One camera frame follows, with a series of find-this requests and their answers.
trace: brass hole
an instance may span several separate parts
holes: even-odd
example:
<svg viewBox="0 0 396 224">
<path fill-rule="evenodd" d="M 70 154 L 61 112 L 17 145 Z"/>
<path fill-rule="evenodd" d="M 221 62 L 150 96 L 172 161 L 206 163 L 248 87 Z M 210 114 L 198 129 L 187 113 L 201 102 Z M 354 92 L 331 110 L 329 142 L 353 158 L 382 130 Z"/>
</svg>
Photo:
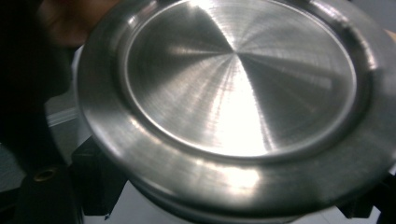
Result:
<svg viewBox="0 0 396 224">
<path fill-rule="evenodd" d="M 40 171 L 38 174 L 35 175 L 35 182 L 44 182 L 56 175 L 57 169 L 56 168 L 49 168 L 47 170 Z"/>
</svg>

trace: circular machined surface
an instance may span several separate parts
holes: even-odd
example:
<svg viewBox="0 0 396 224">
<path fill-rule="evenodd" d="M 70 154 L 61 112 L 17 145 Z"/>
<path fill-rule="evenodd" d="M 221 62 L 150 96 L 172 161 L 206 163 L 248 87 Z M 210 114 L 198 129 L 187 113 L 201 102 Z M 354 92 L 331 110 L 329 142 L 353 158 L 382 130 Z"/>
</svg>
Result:
<svg viewBox="0 0 396 224">
<path fill-rule="evenodd" d="M 183 2 L 131 41 L 121 73 L 130 102 L 157 132 L 217 154 L 318 147 L 356 97 L 355 71 L 336 37 L 277 2 Z"/>
<path fill-rule="evenodd" d="M 285 222 L 396 161 L 395 51 L 348 1 L 123 0 L 85 45 L 79 106 L 167 211 Z"/>
</svg>

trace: black object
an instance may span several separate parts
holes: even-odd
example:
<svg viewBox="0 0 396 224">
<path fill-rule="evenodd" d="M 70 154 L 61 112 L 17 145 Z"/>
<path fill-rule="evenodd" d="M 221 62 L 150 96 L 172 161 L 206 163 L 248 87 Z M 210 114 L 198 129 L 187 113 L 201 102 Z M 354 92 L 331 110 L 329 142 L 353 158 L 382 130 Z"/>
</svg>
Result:
<svg viewBox="0 0 396 224">
<path fill-rule="evenodd" d="M 377 224 L 396 223 L 396 176 L 388 174 L 375 188 L 358 199 L 338 206 L 338 209 L 347 218 L 368 218 L 373 207 L 376 207 L 381 215 Z"/>
<path fill-rule="evenodd" d="M 50 43 L 35 11 L 38 0 L 0 6 L 0 142 L 26 173 L 65 164 L 46 122 L 44 103 L 64 93 L 71 68 L 65 49 Z"/>
<path fill-rule="evenodd" d="M 80 224 L 77 196 L 64 165 L 39 170 L 23 179 L 14 224 Z"/>
<path fill-rule="evenodd" d="M 19 189 L 0 192 L 0 223 L 6 223 L 14 218 Z"/>
<path fill-rule="evenodd" d="M 90 137 L 72 155 L 74 182 L 86 216 L 111 214 L 127 178 Z"/>
</svg>

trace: stainless steel plate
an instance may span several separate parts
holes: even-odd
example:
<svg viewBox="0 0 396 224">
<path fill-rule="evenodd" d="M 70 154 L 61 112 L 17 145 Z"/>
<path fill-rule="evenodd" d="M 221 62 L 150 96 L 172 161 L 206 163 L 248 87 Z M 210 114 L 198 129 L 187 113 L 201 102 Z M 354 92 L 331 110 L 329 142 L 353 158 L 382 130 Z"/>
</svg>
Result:
<svg viewBox="0 0 396 224">
<path fill-rule="evenodd" d="M 340 203 L 392 165 L 394 52 L 347 1 L 125 0 L 86 44 L 78 98 L 152 201 L 263 222 Z"/>
</svg>

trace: metal plate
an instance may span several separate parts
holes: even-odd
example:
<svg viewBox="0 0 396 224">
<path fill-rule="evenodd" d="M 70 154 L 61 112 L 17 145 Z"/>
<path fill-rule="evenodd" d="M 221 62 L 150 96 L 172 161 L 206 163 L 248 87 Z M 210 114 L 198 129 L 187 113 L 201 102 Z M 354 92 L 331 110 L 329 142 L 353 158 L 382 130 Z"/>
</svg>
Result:
<svg viewBox="0 0 396 224">
<path fill-rule="evenodd" d="M 340 203 L 396 159 L 395 47 L 344 1 L 122 1 L 82 54 L 80 108 L 151 200 L 203 222 Z"/>
</svg>

